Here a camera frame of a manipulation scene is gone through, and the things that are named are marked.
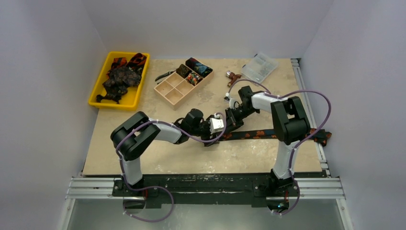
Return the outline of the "dark orange floral tie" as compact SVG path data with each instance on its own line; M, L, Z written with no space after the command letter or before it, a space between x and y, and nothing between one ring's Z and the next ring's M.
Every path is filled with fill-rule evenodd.
M331 138L332 133L319 130L310 139L316 143L321 144L323 147L327 145L327 141ZM277 139L273 129L263 130L250 130L250 131L234 131L228 134L223 134L219 141L241 140L241 139Z

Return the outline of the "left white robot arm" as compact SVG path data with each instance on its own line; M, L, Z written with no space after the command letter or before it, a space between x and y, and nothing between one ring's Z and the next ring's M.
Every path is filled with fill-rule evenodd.
M124 190L131 196L139 195L143 190L141 155L153 141L165 141L182 144L189 139L211 145L219 140L226 130L226 116L216 113L203 119L200 110L190 110L184 118L173 123L148 117L137 112L118 126L110 135L119 159L124 181Z

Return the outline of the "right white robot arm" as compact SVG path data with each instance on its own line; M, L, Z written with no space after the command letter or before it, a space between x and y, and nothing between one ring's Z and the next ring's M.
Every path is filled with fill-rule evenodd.
M265 111L271 114L279 144L268 187L273 194L280 195L293 184L297 150L311 130L302 101L297 96L287 98L264 91L253 92L249 86L242 87L238 94L241 103L232 99L228 92L225 95L229 103L226 109L226 131L242 127L244 118L253 113Z

